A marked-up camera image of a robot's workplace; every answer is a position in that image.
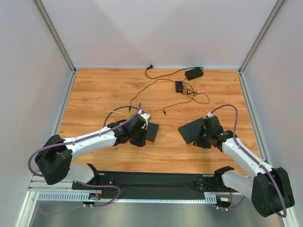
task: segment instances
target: black cable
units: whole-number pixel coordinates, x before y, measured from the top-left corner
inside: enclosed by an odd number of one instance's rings
[[[133,101],[135,98],[137,98],[138,95],[139,95],[141,92],[143,92],[143,91],[144,91],[146,88],[148,88],[150,85],[153,85],[154,83],[156,83],[158,80],[168,80],[168,81],[176,82],[175,80],[172,80],[172,79],[156,79],[155,82],[153,82],[153,83],[147,85],[145,88],[143,88],[141,91],[139,91],[139,92],[137,93],[137,95],[130,101],[128,111],[131,111],[132,101]]]
[[[149,76],[147,75],[147,70],[152,69],[152,68],[153,68],[152,65],[150,65],[148,68],[146,68],[146,70],[145,70],[145,75],[146,75],[149,79],[156,79],[156,81],[154,81],[153,83],[147,85],[145,88],[143,88],[141,91],[139,91],[139,92],[137,93],[137,95],[130,101],[128,111],[131,111],[132,101],[133,101],[135,98],[137,98],[138,95],[139,95],[141,92],[143,92],[143,91],[144,91],[146,88],[148,88],[149,86],[155,84],[158,80],[167,80],[167,81],[171,81],[171,82],[176,82],[175,80],[172,80],[172,79],[159,79],[160,77],[170,76],[170,75],[173,75],[173,74],[175,74],[175,73],[177,73],[177,72],[180,72],[180,71],[182,71],[182,70],[194,69],[194,68],[196,68],[196,67],[184,68],[184,69],[177,70],[177,71],[175,71],[175,72],[173,72],[173,73],[170,73],[170,74],[165,74],[165,75],[161,75],[161,76],[158,76],[158,77],[151,78],[151,77],[149,77]],[[190,85],[190,84],[188,84],[188,83],[184,83],[184,81],[185,81],[186,79],[187,79],[187,78],[185,78],[185,79],[182,80],[182,86],[183,86],[183,90],[184,90],[184,92],[182,92],[182,94],[183,94],[183,95],[186,95],[186,96],[188,96],[188,97],[191,97],[191,100],[189,100],[189,101],[187,101],[187,102],[180,102],[180,103],[176,103],[176,104],[173,104],[173,105],[169,105],[169,106],[164,107],[164,108],[163,108],[163,112],[164,112],[165,115],[167,115],[166,112],[165,112],[165,108],[169,108],[169,107],[172,107],[172,106],[175,106],[175,105],[178,105],[178,104],[190,103],[190,102],[193,101],[193,100],[194,100],[196,103],[199,103],[199,104],[209,104],[209,103],[210,103],[210,99],[209,99],[208,95],[207,95],[205,92],[198,93],[198,90],[197,90],[197,88],[196,88],[194,85]],[[206,102],[198,102],[197,100],[195,100],[195,96],[197,96],[197,95],[199,95],[199,94],[204,94],[204,95],[207,97],[207,99],[208,99],[208,103],[206,103]]]
[[[165,108],[169,108],[169,107],[172,107],[172,106],[175,106],[175,105],[179,105],[179,104],[183,104],[183,103],[190,103],[191,101],[193,101],[194,97],[195,97],[195,95],[193,95],[193,97],[191,98],[191,100],[189,100],[189,101],[187,101],[187,102],[181,102],[181,103],[176,103],[176,104],[173,104],[173,105],[166,106],[166,107],[163,108],[162,111],[163,111],[163,113],[164,113],[165,115],[167,115],[166,112],[164,111]]]
[[[183,95],[186,95],[188,97],[191,97],[191,100],[187,101],[187,102],[180,102],[180,103],[176,103],[176,104],[173,104],[173,105],[169,105],[169,106],[166,106],[162,109],[162,111],[164,112],[165,115],[166,112],[165,112],[165,109],[166,108],[169,108],[169,107],[172,107],[172,106],[175,106],[175,105],[179,105],[179,104],[184,104],[184,103],[190,103],[191,101],[195,101],[196,103],[199,103],[199,104],[209,104],[210,103],[210,99],[208,97],[208,95],[205,93],[205,92],[200,92],[198,93],[198,90],[197,88],[195,87],[195,85],[190,85],[188,83],[183,83],[183,89],[184,89],[184,92],[182,92]],[[208,99],[208,102],[198,102],[197,100],[195,100],[195,96],[199,95],[199,94],[204,94],[207,99]]]
[[[194,69],[195,67],[188,67],[188,68],[180,69],[180,70],[177,70],[177,71],[175,71],[175,72],[173,72],[173,73],[161,75],[161,76],[154,77],[154,78],[149,77],[149,76],[147,75],[147,70],[152,69],[152,68],[153,68],[153,66],[150,65],[150,66],[147,67],[146,70],[145,70],[145,75],[146,75],[149,79],[158,79],[158,78],[160,78],[160,77],[170,76],[170,75],[173,75],[173,74],[175,74],[175,73],[177,73],[177,72],[180,72],[180,71],[183,71],[183,70]]]

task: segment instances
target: robotic arm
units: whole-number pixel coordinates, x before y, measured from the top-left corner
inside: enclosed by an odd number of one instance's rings
[[[107,127],[83,136],[62,139],[52,136],[44,148],[36,151],[35,162],[47,184],[61,180],[72,180],[98,185],[96,169],[91,164],[81,165],[72,161],[96,149],[106,148],[130,141],[135,146],[145,146],[145,136],[151,116],[142,110],[137,111],[128,120],[109,124]],[[239,174],[227,166],[216,170],[214,185],[208,180],[198,180],[201,192],[215,187],[226,190],[232,188],[251,199],[259,214],[267,217],[281,210],[294,206],[294,197],[287,172],[283,168],[275,169],[246,148],[241,140],[230,130],[224,131],[216,116],[206,117],[200,126],[195,146],[210,148],[214,146],[234,159],[248,174]]]
[[[216,116],[204,119],[195,146],[210,148],[214,146],[224,154],[234,159],[249,175],[239,174],[232,167],[227,166],[215,171],[214,177],[219,187],[233,188],[251,199],[259,214],[267,217],[283,209],[278,192],[272,179],[281,192],[285,208],[294,205],[294,196],[287,172],[283,168],[275,169],[268,163],[254,155],[232,131],[224,131]]]
[[[47,184],[55,184],[61,180],[73,180],[87,183],[95,176],[92,165],[72,163],[82,155],[94,150],[112,147],[130,141],[131,144],[145,146],[145,136],[151,116],[141,110],[129,122],[119,127],[125,120],[109,124],[101,130],[83,136],[61,139],[59,135],[52,136],[37,154],[35,162]]]

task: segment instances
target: yellow cable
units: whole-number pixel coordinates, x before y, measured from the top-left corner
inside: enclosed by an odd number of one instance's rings
[[[101,128],[103,128],[103,126],[102,126],[102,118],[103,118],[103,116],[104,116],[106,113],[118,113],[118,114],[122,114],[122,115],[124,115],[124,116],[126,116],[126,117],[129,117],[128,115],[126,115],[126,114],[124,114],[124,113],[121,113],[121,112],[118,112],[118,111],[106,111],[106,112],[104,112],[104,113],[102,114],[102,116],[101,116],[101,120],[100,120],[100,126],[101,126]]]

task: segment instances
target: wooden floor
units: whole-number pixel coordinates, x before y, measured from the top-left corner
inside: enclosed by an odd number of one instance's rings
[[[148,74],[155,77],[174,71],[151,69]],[[182,80],[185,77],[184,72],[179,72],[165,78]],[[61,137],[75,137],[100,129],[103,112],[129,105],[130,100],[152,82],[145,76],[144,69],[79,69],[60,128]],[[234,104],[239,110],[236,134],[259,156],[237,71],[204,70],[203,77],[190,81],[190,84],[195,85],[199,92],[206,92],[211,103],[180,104],[166,109],[165,116],[163,107],[190,100],[189,97],[176,93],[175,84],[171,81],[157,81],[137,97],[143,110],[151,114],[151,122],[160,125],[154,143],[147,141],[143,148],[129,143],[121,144],[96,150],[76,161],[92,163],[98,170],[211,174],[218,168],[232,166],[244,174],[231,158],[218,149],[186,145],[178,132],[178,127],[205,117],[217,106]],[[196,99],[200,102],[207,101],[203,95]],[[129,113],[128,108],[125,108],[121,112],[130,116],[134,110]],[[233,129],[233,108],[225,107],[215,114],[225,130]],[[121,119],[125,117],[114,113],[108,123]]]

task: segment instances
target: black power brick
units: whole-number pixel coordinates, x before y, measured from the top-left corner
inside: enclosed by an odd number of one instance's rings
[[[203,76],[203,71],[200,67],[195,67],[192,70],[186,71],[185,76],[188,80],[196,79]]]
[[[176,92],[177,93],[183,93],[183,83],[182,81],[175,81],[175,85],[176,85]]]

